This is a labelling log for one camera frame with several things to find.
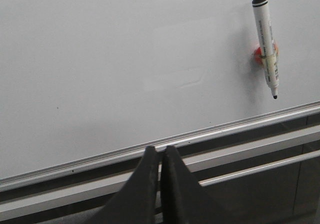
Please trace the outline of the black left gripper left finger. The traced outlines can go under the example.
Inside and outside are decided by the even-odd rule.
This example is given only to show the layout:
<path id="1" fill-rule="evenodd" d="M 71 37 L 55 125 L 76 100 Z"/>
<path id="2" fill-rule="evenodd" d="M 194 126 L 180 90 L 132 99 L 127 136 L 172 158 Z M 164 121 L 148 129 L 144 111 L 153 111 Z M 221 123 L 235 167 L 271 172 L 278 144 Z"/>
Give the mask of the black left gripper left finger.
<path id="1" fill-rule="evenodd" d="M 158 154 L 153 146 L 125 185 L 86 223 L 155 223 L 158 185 Z"/>

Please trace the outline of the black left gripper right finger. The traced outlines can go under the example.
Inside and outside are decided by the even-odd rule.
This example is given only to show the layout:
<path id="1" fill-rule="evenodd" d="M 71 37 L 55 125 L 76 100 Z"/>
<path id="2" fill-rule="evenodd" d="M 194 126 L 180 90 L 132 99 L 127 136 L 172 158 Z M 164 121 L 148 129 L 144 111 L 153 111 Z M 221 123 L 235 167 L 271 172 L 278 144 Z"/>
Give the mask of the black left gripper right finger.
<path id="1" fill-rule="evenodd" d="M 208 195 L 173 146 L 162 158 L 161 206 L 164 223 L 241 223 Z"/>

